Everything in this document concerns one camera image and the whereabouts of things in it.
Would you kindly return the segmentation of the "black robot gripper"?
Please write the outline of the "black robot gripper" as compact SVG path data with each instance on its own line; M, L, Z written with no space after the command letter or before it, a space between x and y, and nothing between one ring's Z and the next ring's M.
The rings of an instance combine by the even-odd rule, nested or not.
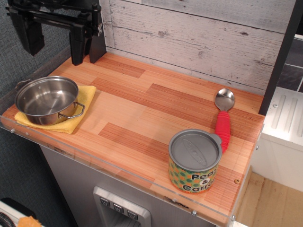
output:
M98 0L9 0L8 15L23 48L35 56L45 46L40 23L70 30L71 60L77 66L88 55L92 35L102 33Z

